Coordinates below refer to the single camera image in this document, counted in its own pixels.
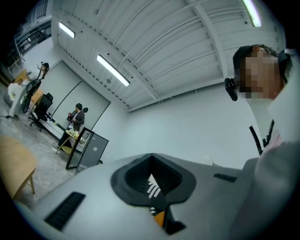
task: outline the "dark jacket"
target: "dark jacket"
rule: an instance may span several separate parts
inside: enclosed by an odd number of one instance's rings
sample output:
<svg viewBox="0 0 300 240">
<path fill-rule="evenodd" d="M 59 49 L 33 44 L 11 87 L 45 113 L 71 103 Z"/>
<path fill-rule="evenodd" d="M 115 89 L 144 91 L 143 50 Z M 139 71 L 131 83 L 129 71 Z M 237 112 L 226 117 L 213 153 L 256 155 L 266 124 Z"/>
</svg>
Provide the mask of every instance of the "dark jacket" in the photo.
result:
<svg viewBox="0 0 300 240">
<path fill-rule="evenodd" d="M 75 114 L 76 114 L 76 112 L 73 113 L 73 114 L 71 115 L 71 119 L 74 118 Z M 83 112 L 83 111 L 80 111 L 80 112 L 77 114 L 75 120 L 76 120 L 76 121 L 74 122 L 74 130 L 75 130 L 75 131 L 79 131 L 79 130 L 80 130 L 80 126 L 81 126 L 82 124 L 84 124 L 84 112 Z"/>
</svg>

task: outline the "gray floor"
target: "gray floor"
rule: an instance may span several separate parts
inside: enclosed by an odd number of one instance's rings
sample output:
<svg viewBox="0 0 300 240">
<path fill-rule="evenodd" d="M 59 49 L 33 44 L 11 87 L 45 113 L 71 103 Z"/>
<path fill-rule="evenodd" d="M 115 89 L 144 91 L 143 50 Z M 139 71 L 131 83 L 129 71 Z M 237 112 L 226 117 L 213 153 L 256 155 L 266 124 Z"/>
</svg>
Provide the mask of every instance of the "gray floor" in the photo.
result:
<svg viewBox="0 0 300 240">
<path fill-rule="evenodd" d="M 6 91 L 0 83 L 0 115 L 8 115 L 9 107 L 4 102 L 3 95 Z M 28 114 L 19 114 L 14 118 L 1 118 L 0 135 L 9 135 L 18 139 L 24 146 L 32 151 L 37 158 L 37 168 L 33 174 L 36 193 L 33 194 L 28 184 L 23 189 L 20 202 L 33 208 L 37 201 L 49 191 L 70 179 L 75 170 L 66 170 L 67 154 L 55 154 L 52 143 L 57 142 L 45 130 L 39 132 L 38 128 L 27 120 Z"/>
</svg>

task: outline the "headset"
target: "headset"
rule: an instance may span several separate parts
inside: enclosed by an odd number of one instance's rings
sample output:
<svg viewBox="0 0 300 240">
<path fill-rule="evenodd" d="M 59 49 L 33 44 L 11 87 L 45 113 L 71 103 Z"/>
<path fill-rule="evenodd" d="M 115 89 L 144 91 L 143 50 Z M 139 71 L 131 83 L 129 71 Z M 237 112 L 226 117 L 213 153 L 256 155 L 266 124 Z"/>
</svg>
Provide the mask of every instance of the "headset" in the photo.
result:
<svg viewBox="0 0 300 240">
<path fill-rule="evenodd" d="M 225 89 L 233 101 L 238 100 L 238 93 L 233 78 L 225 79 Z"/>
</svg>

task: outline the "table leg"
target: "table leg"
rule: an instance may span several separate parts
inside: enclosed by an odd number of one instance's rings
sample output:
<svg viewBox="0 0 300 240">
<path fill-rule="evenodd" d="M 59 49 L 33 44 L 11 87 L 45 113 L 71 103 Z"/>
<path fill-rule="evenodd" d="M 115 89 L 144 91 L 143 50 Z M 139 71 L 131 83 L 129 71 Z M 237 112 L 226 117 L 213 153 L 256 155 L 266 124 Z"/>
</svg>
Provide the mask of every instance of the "table leg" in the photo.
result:
<svg viewBox="0 0 300 240">
<path fill-rule="evenodd" d="M 32 178 L 32 175 L 30 176 L 30 185 L 31 185 L 32 193 L 36 193 L 36 191 L 35 191 L 35 189 L 34 189 L 34 185 L 33 185 L 33 178 Z"/>
<path fill-rule="evenodd" d="M 71 136 L 69 136 L 64 142 L 63 144 L 57 149 L 56 153 L 61 150 L 61 148 L 63 147 L 63 145 L 65 145 L 65 143 L 70 139 Z"/>
</svg>

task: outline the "fluorescent light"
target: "fluorescent light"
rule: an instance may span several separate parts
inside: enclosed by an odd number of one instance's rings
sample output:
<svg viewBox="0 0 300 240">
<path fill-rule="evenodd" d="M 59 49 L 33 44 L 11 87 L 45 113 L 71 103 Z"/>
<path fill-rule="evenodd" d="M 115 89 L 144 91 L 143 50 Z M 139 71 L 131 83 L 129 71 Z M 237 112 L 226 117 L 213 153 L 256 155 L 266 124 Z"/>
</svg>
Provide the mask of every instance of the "fluorescent light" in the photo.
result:
<svg viewBox="0 0 300 240">
<path fill-rule="evenodd" d="M 254 7 L 253 2 L 251 0 L 242 0 L 242 1 L 245 4 L 245 7 L 250 15 L 252 25 L 255 27 L 261 27 L 262 23 L 261 23 L 261 20 L 259 19 L 257 10 Z"/>
<path fill-rule="evenodd" d="M 126 87 L 130 84 L 130 82 L 101 55 L 97 56 L 97 60 L 116 78 L 118 78 Z"/>
<path fill-rule="evenodd" d="M 68 28 L 65 24 L 62 22 L 59 23 L 59 27 L 64 30 L 71 38 L 75 38 L 75 32 L 72 31 L 70 28 Z"/>
</svg>

